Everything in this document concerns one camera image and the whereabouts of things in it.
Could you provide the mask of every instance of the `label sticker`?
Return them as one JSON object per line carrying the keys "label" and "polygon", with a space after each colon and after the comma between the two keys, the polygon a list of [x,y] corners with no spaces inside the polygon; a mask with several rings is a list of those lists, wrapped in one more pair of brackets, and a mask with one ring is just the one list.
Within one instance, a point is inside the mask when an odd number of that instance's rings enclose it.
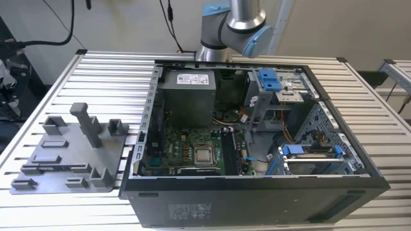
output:
{"label": "label sticker", "polygon": [[210,219],[211,204],[168,204],[170,218],[182,219]]}
{"label": "label sticker", "polygon": [[243,123],[246,123],[247,119],[248,119],[248,116],[247,116],[247,115],[243,115],[240,121],[242,121]]}
{"label": "label sticker", "polygon": [[179,74],[178,84],[208,85],[208,75]]}

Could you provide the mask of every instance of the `power supply label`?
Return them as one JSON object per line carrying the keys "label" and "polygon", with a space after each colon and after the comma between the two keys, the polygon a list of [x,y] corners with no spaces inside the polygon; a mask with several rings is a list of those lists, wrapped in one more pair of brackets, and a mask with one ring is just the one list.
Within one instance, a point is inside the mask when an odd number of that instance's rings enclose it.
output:
{"label": "power supply label", "polygon": [[178,84],[208,85],[208,75],[202,74],[179,74]]}

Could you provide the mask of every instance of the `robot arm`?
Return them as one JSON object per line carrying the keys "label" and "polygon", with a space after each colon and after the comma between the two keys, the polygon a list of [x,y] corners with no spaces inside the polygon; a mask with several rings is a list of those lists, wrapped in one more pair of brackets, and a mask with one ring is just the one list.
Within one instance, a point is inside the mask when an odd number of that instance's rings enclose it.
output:
{"label": "robot arm", "polygon": [[230,49],[256,58],[268,48],[274,28],[266,25],[259,0],[208,3],[203,8],[202,48],[198,61],[230,61]]}

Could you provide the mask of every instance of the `orange wire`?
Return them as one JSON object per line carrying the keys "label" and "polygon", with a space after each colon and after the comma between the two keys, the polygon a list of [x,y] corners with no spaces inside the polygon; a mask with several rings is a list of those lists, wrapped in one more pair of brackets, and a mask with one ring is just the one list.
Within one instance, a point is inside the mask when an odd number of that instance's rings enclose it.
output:
{"label": "orange wire", "polygon": [[290,133],[288,133],[288,130],[287,130],[287,126],[286,126],[286,122],[284,122],[284,114],[283,114],[283,111],[282,111],[282,121],[283,121],[283,133],[284,133],[284,137],[286,137],[286,139],[288,140],[288,142],[290,142],[291,144],[295,144],[295,142],[294,142],[292,139],[291,139],[291,135],[290,135]]}

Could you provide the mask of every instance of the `aluminum slotted table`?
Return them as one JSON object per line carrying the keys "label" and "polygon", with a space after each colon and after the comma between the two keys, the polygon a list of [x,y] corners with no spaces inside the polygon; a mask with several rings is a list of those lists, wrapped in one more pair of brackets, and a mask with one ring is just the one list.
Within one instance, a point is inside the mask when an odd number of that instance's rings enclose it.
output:
{"label": "aluminum slotted table", "polygon": [[[11,181],[31,156],[44,133],[47,116],[76,118],[73,102],[88,104],[100,122],[119,118],[131,124],[116,186],[126,158],[136,142],[155,59],[192,60],[192,54],[118,53],[88,51],[75,55],[44,100],[0,155],[0,228],[12,230],[150,230],[143,229],[128,201],[111,193],[11,195]],[[378,199],[332,225],[315,227],[207,227],[188,230],[411,230],[411,128],[360,78],[348,63],[336,58],[262,56],[234,57],[235,62],[306,64],[312,69],[343,118],[390,185]]]}

